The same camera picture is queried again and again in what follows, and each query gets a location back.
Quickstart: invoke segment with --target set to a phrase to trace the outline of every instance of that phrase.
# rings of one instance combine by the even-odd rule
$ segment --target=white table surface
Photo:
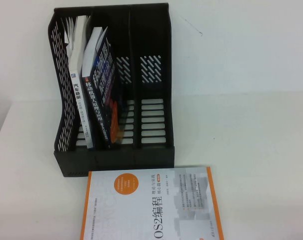
[[[226,240],[303,240],[303,92],[172,100],[175,165],[211,166]],[[0,132],[0,240],[78,240],[87,177],[54,157],[60,101],[14,102]]]

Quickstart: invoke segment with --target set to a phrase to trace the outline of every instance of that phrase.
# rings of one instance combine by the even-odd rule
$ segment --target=black magazine holder
[[[61,18],[92,17],[93,27],[108,27],[128,114],[124,144],[88,150],[76,145],[81,122],[69,75]],[[89,171],[173,168],[172,36],[167,3],[55,8],[48,26],[62,114],[54,155],[64,177]]]

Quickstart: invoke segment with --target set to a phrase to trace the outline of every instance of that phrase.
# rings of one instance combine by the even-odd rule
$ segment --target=book lying flat
[[[223,240],[210,167],[94,171],[81,240]]]

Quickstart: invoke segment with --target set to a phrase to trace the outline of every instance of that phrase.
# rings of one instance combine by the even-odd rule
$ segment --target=book
[[[113,48],[108,42],[108,27],[101,35],[94,31],[85,50],[88,55],[83,59],[82,79],[105,147],[111,148],[121,138],[118,125],[118,116],[124,108],[121,82]]]
[[[84,89],[82,79],[82,65],[85,46],[87,44],[86,30],[89,17],[78,16],[73,30],[73,21],[69,19],[67,21],[68,33],[68,46],[66,49],[70,55],[68,58],[68,68],[71,78],[71,84],[74,91],[75,99],[77,102],[77,108],[80,116],[80,121],[85,136],[86,146],[88,149],[94,148],[92,125],[89,118],[89,109],[86,100],[86,92]]]
[[[223,240],[210,167],[89,172],[81,240]]]

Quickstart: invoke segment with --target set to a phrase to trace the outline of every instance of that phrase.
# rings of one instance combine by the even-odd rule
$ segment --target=orange circle graphic
[[[113,186],[117,193],[128,195],[136,191],[138,184],[138,178],[134,174],[124,173],[116,178]]]

